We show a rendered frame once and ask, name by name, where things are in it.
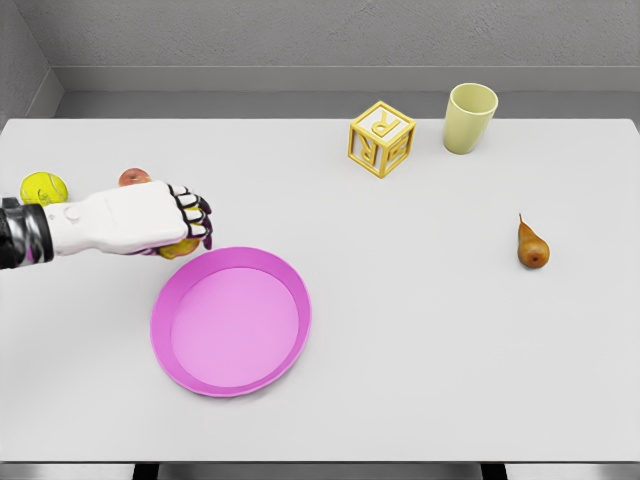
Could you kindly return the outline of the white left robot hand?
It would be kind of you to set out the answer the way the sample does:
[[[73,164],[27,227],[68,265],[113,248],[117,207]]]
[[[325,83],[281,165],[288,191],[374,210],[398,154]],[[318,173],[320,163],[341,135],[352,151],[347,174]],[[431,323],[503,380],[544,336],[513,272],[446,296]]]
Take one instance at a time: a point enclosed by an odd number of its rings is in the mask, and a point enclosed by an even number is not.
[[[103,252],[140,254],[185,239],[212,248],[212,209],[184,186],[152,181],[98,192],[87,204],[96,222],[92,241]]]

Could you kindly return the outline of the yellow lemon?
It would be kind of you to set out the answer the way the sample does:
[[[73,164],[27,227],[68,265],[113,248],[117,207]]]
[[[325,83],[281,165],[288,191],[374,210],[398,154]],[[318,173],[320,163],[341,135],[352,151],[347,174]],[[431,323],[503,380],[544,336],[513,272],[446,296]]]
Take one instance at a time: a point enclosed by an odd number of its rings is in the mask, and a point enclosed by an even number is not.
[[[164,259],[173,260],[193,253],[199,246],[198,238],[185,238],[177,243],[159,247],[157,253]]]

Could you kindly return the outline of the pink round plate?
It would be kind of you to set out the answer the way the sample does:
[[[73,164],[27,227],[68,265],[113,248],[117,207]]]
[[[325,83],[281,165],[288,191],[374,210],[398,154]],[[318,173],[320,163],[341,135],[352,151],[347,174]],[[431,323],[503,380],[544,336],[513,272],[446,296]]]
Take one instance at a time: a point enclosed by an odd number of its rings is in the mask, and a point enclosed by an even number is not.
[[[251,247],[202,254],[160,290],[150,340],[162,370],[196,394],[230,398],[284,375],[301,355],[312,321],[299,273]]]

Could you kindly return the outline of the red apple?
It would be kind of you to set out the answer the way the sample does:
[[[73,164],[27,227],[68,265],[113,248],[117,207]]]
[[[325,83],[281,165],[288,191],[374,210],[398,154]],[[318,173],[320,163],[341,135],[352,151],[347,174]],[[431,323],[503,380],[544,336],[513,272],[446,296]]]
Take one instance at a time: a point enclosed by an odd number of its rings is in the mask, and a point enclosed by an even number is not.
[[[118,186],[125,187],[136,184],[143,184],[151,182],[150,175],[143,169],[130,168],[125,170],[118,179]]]

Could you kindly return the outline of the yellow tennis ball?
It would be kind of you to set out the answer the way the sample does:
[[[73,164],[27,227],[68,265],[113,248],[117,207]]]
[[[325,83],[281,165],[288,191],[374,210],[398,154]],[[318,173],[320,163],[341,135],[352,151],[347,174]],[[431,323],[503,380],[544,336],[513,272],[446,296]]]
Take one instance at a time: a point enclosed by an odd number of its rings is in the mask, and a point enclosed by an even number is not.
[[[47,206],[68,200],[64,181],[49,172],[35,172],[22,180],[20,197],[25,204]]]

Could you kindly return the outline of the yellow letter block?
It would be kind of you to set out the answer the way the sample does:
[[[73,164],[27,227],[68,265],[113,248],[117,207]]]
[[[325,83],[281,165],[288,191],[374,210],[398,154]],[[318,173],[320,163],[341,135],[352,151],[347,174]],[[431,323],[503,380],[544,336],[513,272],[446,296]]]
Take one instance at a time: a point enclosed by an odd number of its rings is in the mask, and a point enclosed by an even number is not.
[[[410,154],[416,121],[378,101],[349,126],[348,157],[384,178]]]

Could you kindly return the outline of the pale yellow cup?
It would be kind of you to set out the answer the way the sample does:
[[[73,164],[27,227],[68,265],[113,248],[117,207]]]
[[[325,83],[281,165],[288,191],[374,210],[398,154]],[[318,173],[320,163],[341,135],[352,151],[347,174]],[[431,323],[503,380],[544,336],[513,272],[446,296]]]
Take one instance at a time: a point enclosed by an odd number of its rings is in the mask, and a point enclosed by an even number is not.
[[[451,153],[470,153],[481,140],[499,105],[497,94],[477,83],[455,86],[449,95],[443,144]]]

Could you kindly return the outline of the brown pear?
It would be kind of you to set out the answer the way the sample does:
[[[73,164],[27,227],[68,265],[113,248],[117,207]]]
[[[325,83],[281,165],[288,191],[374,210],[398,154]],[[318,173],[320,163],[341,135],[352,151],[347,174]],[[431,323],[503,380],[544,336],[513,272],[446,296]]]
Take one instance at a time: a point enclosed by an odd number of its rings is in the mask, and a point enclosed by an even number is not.
[[[549,245],[540,238],[519,215],[517,256],[529,269],[544,267],[550,258]]]

